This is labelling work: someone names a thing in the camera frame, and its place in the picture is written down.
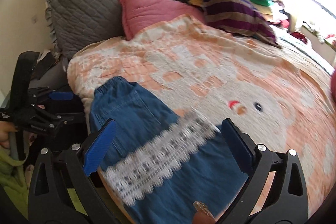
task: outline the blue clamp pad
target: blue clamp pad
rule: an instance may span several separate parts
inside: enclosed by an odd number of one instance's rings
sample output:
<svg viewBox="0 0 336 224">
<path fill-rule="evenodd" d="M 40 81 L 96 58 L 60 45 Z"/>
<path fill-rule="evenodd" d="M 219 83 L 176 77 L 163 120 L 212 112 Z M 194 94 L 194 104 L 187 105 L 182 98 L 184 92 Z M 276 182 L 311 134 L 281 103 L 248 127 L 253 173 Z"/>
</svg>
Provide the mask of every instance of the blue clamp pad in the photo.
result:
<svg viewBox="0 0 336 224">
<path fill-rule="evenodd" d="M 115 138 L 116 133 L 117 123 L 114 120 L 110 120 L 109 123 L 101 128 L 100 134 L 84 155 L 83 170 L 86 176 L 97 171 L 102 159 L 105 157 L 107 150 Z"/>
<path fill-rule="evenodd" d="M 253 173 L 253 154 L 240 136 L 239 132 L 235 129 L 234 124 L 230 119 L 225 119 L 222 122 L 221 132 L 239 166 L 239 169 L 243 173 L 251 175 Z"/>
<path fill-rule="evenodd" d="M 51 100 L 57 100 L 57 101 L 69 101 L 72 100 L 74 97 L 74 94 L 72 92 L 51 92 L 49 94 L 49 98 Z"/>
</svg>

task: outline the green fabric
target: green fabric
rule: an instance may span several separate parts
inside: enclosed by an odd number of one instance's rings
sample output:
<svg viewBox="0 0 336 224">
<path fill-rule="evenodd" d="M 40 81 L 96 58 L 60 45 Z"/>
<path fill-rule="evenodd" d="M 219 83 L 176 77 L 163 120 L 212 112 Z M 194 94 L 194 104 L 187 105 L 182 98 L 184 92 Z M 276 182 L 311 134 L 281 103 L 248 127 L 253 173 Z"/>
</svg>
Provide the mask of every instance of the green fabric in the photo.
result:
<svg viewBox="0 0 336 224">
<path fill-rule="evenodd" d="M 71 201 L 76 209 L 76 211 L 84 214 L 84 215 L 87 215 L 81 201 L 79 200 L 79 197 L 76 193 L 76 190 L 74 188 L 68 188 L 68 193 L 69 193 L 69 196 L 71 198 Z"/>
<path fill-rule="evenodd" d="M 23 170 L 24 160 L 13 160 L 0 147 L 0 184 L 16 208 L 28 218 L 28 188 Z"/>
<path fill-rule="evenodd" d="M 249 0 L 249 1 L 254 4 L 258 4 L 258 5 L 266 6 L 266 7 L 272 6 L 274 4 L 274 2 L 271 0 Z"/>
</svg>

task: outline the bed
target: bed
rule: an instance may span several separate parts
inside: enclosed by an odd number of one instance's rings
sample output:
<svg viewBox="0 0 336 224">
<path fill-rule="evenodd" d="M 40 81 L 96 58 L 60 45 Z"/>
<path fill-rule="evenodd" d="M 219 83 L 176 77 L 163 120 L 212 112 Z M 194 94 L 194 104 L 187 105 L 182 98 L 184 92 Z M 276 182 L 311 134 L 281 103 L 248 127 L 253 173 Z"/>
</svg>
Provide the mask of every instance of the bed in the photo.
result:
<svg viewBox="0 0 336 224">
<path fill-rule="evenodd" d="M 333 68 L 299 40 L 274 27 L 279 49 L 182 15 L 126 41 L 118 0 L 46 1 L 55 49 L 70 60 L 68 82 L 87 117 L 94 90 L 120 75 L 178 115 L 195 108 L 214 124 L 230 117 L 256 143 L 279 152 L 295 149 L 307 182 L 309 216 L 328 196 L 336 179 Z"/>
</svg>

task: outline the hand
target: hand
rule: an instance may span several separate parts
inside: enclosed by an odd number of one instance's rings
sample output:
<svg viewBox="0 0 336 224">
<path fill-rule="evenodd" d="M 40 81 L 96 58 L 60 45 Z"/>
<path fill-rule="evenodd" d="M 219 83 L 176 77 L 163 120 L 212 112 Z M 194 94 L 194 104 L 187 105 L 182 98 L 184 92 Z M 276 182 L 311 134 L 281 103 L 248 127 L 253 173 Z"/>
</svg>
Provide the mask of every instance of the hand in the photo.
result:
<svg viewBox="0 0 336 224">
<path fill-rule="evenodd" d="M 194 215 L 193 224 L 215 224 L 216 220 L 212 215 L 199 211 Z"/>
<path fill-rule="evenodd" d="M 4 148 L 10 148 L 9 146 L 9 132 L 16 132 L 14 124 L 11 122 L 0 121 L 0 145 Z"/>
<path fill-rule="evenodd" d="M 193 224 L 215 224 L 216 220 L 209 211 L 208 207 L 199 201 L 194 202 L 197 213 L 194 215 Z"/>
</svg>

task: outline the pink pillow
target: pink pillow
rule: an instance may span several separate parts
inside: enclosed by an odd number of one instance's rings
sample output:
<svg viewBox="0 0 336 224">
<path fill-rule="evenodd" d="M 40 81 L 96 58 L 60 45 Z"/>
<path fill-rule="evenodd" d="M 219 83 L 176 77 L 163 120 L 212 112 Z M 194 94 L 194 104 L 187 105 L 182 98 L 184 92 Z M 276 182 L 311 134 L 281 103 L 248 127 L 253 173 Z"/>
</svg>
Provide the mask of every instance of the pink pillow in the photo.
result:
<svg viewBox="0 0 336 224">
<path fill-rule="evenodd" d="M 126 39 L 131 40 L 145 27 L 189 14 L 205 23 L 197 8 L 175 0 L 119 0 L 123 7 L 122 22 Z"/>
</svg>

